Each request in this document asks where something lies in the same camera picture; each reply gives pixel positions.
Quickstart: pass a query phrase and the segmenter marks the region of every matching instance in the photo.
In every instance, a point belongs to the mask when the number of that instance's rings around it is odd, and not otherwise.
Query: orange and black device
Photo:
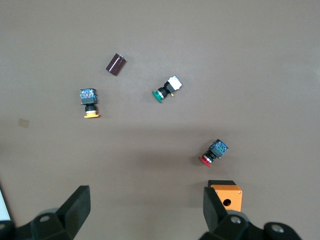
[[[226,210],[241,212],[242,190],[231,180],[209,180],[208,187],[213,188]]]

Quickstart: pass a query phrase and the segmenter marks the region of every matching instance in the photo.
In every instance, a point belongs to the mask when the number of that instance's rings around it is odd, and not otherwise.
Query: bolt
[[[40,218],[40,222],[44,223],[44,222],[48,221],[49,219],[50,219],[49,216],[43,216],[43,217]]]
[[[231,217],[231,222],[233,222],[234,224],[240,224],[241,220],[237,216],[232,216]]]
[[[283,234],[285,232],[285,230],[281,226],[279,226],[277,224],[273,224],[271,226],[271,228],[272,228],[273,231],[275,231],[277,233],[280,233],[280,234]]]

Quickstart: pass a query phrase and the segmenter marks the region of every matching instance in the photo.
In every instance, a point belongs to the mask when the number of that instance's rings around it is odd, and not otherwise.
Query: gray floor
[[[318,0],[0,9],[0,182],[17,225],[90,185],[76,239],[196,240],[206,182],[233,180],[253,224],[318,239]],[[117,77],[105,70],[115,53],[127,60]],[[182,88],[158,103],[175,74]],[[97,89],[97,119],[83,117],[83,88]],[[197,157],[217,138],[230,149],[208,168]]]

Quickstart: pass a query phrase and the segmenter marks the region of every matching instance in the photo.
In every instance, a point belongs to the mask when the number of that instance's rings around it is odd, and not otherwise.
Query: electrolytic capacitor
[[[109,65],[106,67],[106,70],[112,75],[116,76],[118,75],[125,63],[126,60],[124,59],[124,56],[116,53],[110,61]]]

